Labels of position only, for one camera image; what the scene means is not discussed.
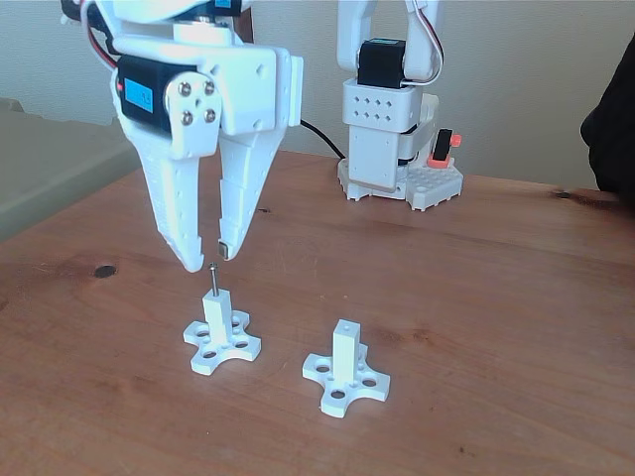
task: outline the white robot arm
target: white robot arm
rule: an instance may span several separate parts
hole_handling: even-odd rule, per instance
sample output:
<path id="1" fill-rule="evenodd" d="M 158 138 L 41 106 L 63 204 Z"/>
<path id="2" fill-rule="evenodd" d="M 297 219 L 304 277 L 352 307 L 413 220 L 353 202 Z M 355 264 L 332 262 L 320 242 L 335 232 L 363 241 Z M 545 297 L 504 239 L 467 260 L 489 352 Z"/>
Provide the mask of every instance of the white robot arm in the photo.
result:
<path id="1" fill-rule="evenodd" d="M 121 55 L 111 90 L 139 153 L 157 227 L 190 272 L 203 263 L 198 162 L 220 148 L 219 254 L 233 259 L 288 126 L 300 124 L 303 60 L 243 44 L 231 19 L 251 0 L 82 0 L 95 4 Z"/>
<path id="2" fill-rule="evenodd" d="M 444 62 L 435 29 L 440 2 L 405 3 L 407 40 L 371 40 L 377 1 L 339 0 L 337 61 L 356 77 L 344 83 L 349 157 L 338 177 L 348 198 L 406 199 L 424 210 L 460 193 L 462 175 L 448 154 L 460 138 L 438 130 L 439 99 L 421 88 L 439 77 Z"/>

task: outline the white stand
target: white stand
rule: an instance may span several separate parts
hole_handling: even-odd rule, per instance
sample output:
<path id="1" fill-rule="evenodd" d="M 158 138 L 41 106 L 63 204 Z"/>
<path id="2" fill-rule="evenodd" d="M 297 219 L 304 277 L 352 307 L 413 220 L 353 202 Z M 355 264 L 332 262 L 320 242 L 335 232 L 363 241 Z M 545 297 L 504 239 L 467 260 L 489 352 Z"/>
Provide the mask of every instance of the white stand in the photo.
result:
<path id="1" fill-rule="evenodd" d="M 390 376 L 366 365 L 368 346 L 359 343 L 360 325 L 341 319 L 333 333 L 333 356 L 310 354 L 302 367 L 306 379 L 324 387 L 321 410 L 342 418 L 351 402 L 374 399 L 385 402 Z"/>
<path id="2" fill-rule="evenodd" d="M 212 289 L 202 299 L 206 322 L 194 321 L 183 333 L 185 342 L 198 346 L 191 369 L 202 375 L 211 375 L 225 360 L 252 362 L 260 353 L 260 339 L 245 332 L 249 314 L 232 310 L 229 291 L 217 294 Z"/>

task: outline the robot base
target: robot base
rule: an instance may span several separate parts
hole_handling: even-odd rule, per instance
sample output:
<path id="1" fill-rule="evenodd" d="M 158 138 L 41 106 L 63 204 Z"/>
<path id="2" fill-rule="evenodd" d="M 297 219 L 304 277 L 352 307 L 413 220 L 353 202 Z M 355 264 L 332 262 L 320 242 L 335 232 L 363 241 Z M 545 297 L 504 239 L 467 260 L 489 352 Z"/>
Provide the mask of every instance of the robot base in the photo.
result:
<path id="1" fill-rule="evenodd" d="M 422 210 L 437 206 L 444 200 L 460 195 L 463 175 L 450 160 L 447 169 L 433 169 L 419 160 L 397 170 L 395 191 L 383 191 L 359 185 L 350 181 L 348 159 L 342 159 L 337 166 L 337 177 L 350 200 L 359 201 L 364 196 L 383 196 L 396 200 L 406 200 L 413 210 Z"/>

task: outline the black cable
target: black cable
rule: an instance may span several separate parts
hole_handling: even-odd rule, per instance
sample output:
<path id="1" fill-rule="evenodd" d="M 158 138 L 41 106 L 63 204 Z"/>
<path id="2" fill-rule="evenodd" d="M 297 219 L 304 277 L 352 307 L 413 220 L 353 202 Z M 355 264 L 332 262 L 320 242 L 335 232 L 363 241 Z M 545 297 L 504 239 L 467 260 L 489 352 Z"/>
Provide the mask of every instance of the black cable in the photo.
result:
<path id="1" fill-rule="evenodd" d="M 310 131 L 316 133 L 323 141 L 325 141 L 328 144 L 328 146 L 337 154 L 337 156 L 340 159 L 346 159 L 346 156 L 341 152 L 340 149 L 337 148 L 337 146 L 333 143 L 333 141 L 331 139 L 329 139 L 328 136 L 324 132 L 322 132 L 320 129 L 318 129 L 313 124 L 305 121 L 304 119 L 300 120 L 300 124 L 305 126 Z"/>

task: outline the screw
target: screw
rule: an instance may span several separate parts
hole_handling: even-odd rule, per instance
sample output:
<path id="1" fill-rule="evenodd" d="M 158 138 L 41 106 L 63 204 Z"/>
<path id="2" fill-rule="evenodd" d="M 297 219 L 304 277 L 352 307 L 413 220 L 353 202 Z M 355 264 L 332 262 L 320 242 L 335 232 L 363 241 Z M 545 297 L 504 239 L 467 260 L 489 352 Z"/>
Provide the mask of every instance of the screw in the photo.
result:
<path id="1" fill-rule="evenodd" d="M 183 113 L 183 116 L 181 117 L 181 123 L 184 126 L 188 126 L 189 124 L 191 124 L 191 121 L 193 121 L 193 116 L 191 115 L 191 112 L 189 111 L 185 111 Z"/>
<path id="2" fill-rule="evenodd" d="M 191 86 L 188 82 L 182 82 L 179 84 L 179 94 L 183 97 L 188 97 L 191 93 Z"/>
<path id="3" fill-rule="evenodd" d="M 216 113 L 214 112 L 214 110 L 207 109 L 205 111 L 205 122 L 214 122 L 214 119 L 216 119 Z"/>
<path id="4" fill-rule="evenodd" d="M 205 95 L 211 96 L 214 93 L 214 83 L 211 81 L 206 81 L 204 89 L 205 89 Z"/>
<path id="5" fill-rule="evenodd" d="M 216 263 L 209 263 L 209 272 L 211 273 L 211 293 L 213 296 L 218 296 L 217 271 L 218 265 Z"/>

